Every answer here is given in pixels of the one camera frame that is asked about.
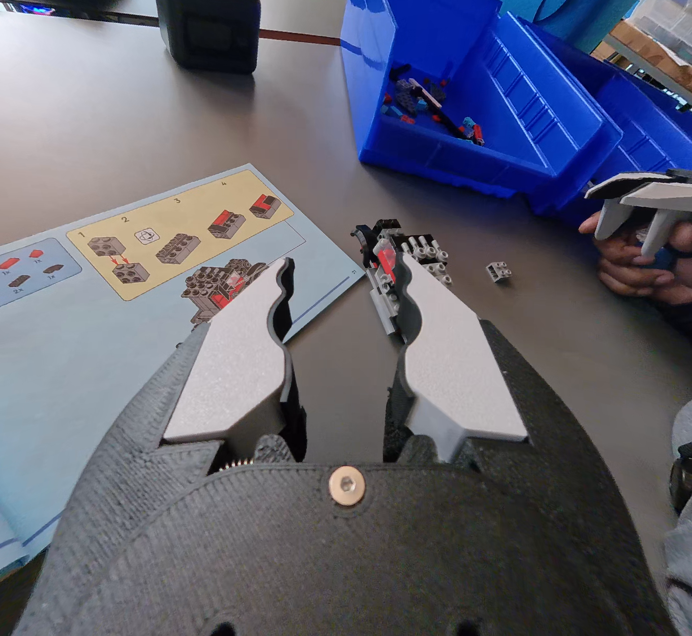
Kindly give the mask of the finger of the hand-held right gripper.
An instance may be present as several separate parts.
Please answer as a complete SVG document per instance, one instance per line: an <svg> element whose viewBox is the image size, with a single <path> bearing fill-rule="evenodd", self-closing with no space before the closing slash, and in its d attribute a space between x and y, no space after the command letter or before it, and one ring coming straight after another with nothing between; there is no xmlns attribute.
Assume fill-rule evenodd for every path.
<svg viewBox="0 0 692 636"><path fill-rule="evenodd" d="M638 187L652 182L681 182L677 172L623 172L589 188L584 195L587 200L620 199Z"/></svg>
<svg viewBox="0 0 692 636"><path fill-rule="evenodd" d="M691 219L689 181L652 182L620 199L602 201L594 238L607 239L630 220L639 226L638 230L644 231L641 254L649 258L654 258L668 243L670 232L678 222Z"/></svg>

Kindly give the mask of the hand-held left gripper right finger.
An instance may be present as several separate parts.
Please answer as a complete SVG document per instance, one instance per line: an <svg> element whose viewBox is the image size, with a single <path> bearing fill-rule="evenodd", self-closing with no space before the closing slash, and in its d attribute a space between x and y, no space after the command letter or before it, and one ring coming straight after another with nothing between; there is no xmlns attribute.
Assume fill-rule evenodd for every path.
<svg viewBox="0 0 692 636"><path fill-rule="evenodd" d="M451 463L468 438L523 442L528 432L477 314L410 255L394 267L405 345L392 413Z"/></svg>

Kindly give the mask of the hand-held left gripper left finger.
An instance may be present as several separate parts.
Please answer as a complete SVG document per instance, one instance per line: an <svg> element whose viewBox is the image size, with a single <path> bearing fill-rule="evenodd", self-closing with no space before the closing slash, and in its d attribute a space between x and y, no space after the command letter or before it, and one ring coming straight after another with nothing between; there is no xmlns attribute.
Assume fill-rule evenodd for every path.
<svg viewBox="0 0 692 636"><path fill-rule="evenodd" d="M294 270L291 258L276 260L209 321L165 442L222 440L245 459L260 437L279 434L295 460L305 458L307 416L283 343Z"/></svg>

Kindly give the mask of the grey black toy brick model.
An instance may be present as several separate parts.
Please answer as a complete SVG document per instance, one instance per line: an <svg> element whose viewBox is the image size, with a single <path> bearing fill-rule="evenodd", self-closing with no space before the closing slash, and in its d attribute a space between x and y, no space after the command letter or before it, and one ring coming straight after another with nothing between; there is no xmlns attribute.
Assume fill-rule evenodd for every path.
<svg viewBox="0 0 692 636"><path fill-rule="evenodd" d="M396 255L411 257L434 279L450 288L448 253L431 234L407 235L395 218L382 218L373 227L357 225L351 236L360 244L366 275L371 283L369 295L388 336L399 335L397 317L400 299L395 289Z"/></svg>

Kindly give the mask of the colourful toy brick pile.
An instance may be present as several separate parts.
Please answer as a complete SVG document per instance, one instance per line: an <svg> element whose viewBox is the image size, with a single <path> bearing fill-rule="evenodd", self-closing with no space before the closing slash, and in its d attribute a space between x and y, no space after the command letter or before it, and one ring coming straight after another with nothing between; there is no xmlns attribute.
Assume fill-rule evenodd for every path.
<svg viewBox="0 0 692 636"><path fill-rule="evenodd" d="M388 88L385 91L380 107L382 116L393 118L408 125L416 125L420 118L427 119L456 139L470 142L479 147L485 146L481 126L467 116L457 124L445 112L445 87L447 79L437 83L424 77L416 80L411 74L409 63L394 65L388 74Z"/></svg>

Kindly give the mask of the blue plastic bin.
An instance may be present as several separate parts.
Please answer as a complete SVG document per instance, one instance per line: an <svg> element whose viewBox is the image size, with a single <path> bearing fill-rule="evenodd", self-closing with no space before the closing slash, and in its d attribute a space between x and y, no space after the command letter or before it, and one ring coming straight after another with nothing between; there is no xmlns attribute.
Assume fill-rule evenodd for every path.
<svg viewBox="0 0 692 636"><path fill-rule="evenodd" d="M647 73L642 67L630 62L627 57L619 54L615 51L606 50L605 57L596 56L595 52L591 54L591 57L602 61L604 63L610 63L614 66L627 72L629 75L634 76L640 82L647 84L648 86L662 92L663 94L675 100L677 104L675 108L680 112L688 112L691 110L691 104L684 95L679 94L675 90L670 90L667 84L658 81L655 77Z"/></svg>
<svg viewBox="0 0 692 636"><path fill-rule="evenodd" d="M535 215L578 227L599 209L598 200L584 199L589 184L622 172L691 169L691 111L678 111L675 100L619 67L592 58L533 23L524 21L524 25L622 132L621 140L591 173L581 165L574 182L554 183L527 195Z"/></svg>
<svg viewBox="0 0 692 636"><path fill-rule="evenodd" d="M359 160L500 197L562 208L604 164L622 131L538 31L499 0L347 0L342 60ZM453 125L478 123L484 145L455 138L429 112L403 122L385 106L391 73L447 81Z"/></svg>

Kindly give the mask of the grey desk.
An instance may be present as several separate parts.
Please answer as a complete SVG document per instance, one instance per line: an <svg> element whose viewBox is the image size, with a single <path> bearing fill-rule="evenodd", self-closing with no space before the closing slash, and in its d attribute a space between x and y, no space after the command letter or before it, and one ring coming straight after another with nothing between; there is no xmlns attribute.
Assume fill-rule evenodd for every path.
<svg viewBox="0 0 692 636"><path fill-rule="evenodd" d="M494 199L362 165L336 45L263 39L254 83L186 72L153 27L1 14L1 240L253 164L351 258L353 226L437 237L454 290L590 435L664 583L670 429L691 348L596 280L588 238ZM513 273L494 284L486 266Z"/></svg>

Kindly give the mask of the person's right hand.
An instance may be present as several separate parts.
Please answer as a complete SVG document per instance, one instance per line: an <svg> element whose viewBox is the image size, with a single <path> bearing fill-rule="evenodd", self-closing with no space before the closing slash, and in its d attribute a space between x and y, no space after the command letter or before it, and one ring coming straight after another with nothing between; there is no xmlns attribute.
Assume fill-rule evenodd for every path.
<svg viewBox="0 0 692 636"><path fill-rule="evenodd" d="M669 245L678 252L671 270L655 269L654 259L641 255L638 228L629 220L609 238L594 240L601 283L621 296L647 297L672 306L691 303L691 222L678 222L670 232Z"/></svg>

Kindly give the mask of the cardboard box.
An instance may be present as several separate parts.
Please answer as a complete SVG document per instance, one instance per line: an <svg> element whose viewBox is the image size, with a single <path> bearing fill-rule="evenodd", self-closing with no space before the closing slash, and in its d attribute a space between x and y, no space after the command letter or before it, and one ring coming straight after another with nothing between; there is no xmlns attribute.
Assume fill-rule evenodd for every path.
<svg viewBox="0 0 692 636"><path fill-rule="evenodd" d="M608 35L654 66L663 66L665 69L671 69L673 64L691 66L691 47L668 32L664 32L664 39L659 40L628 21L621 20Z"/></svg>

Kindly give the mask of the toy brick instruction booklet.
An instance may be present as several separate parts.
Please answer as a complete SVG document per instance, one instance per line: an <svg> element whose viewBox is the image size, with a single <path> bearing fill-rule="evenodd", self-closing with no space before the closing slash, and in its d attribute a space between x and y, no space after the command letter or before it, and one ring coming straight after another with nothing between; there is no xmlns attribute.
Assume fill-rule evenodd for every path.
<svg viewBox="0 0 692 636"><path fill-rule="evenodd" d="M250 164L1 247L1 575L177 344L283 257L287 339L365 275Z"/></svg>

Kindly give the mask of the person's grey sweatshirt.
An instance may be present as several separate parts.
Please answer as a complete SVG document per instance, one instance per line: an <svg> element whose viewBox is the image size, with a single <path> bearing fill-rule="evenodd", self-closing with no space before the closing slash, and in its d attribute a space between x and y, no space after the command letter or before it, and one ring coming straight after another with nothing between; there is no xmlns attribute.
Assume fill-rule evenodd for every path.
<svg viewBox="0 0 692 636"><path fill-rule="evenodd" d="M671 434L675 460L669 478L670 502L678 514L664 541L667 603L680 635L691 634L691 403L676 415Z"/></svg>

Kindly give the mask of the black cube box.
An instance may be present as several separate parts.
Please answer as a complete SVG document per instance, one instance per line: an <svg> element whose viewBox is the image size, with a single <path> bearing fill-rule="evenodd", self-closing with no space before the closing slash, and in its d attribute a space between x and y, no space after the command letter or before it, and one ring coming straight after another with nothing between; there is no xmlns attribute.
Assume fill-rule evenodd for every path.
<svg viewBox="0 0 692 636"><path fill-rule="evenodd" d="M156 0L172 58L188 70L251 75L257 66L260 0Z"/></svg>

